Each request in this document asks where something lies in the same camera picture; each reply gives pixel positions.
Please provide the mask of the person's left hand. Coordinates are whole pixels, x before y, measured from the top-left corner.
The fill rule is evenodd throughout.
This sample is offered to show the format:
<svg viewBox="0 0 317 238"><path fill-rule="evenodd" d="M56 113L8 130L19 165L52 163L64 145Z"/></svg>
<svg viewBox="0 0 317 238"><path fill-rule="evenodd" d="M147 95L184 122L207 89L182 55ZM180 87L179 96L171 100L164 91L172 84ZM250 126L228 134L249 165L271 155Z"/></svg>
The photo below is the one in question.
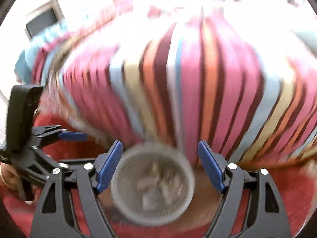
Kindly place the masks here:
<svg viewBox="0 0 317 238"><path fill-rule="evenodd" d="M27 199L23 188L22 179L14 166L1 163L1 181L9 190L17 192L18 196L28 205L36 204L37 199Z"/></svg>

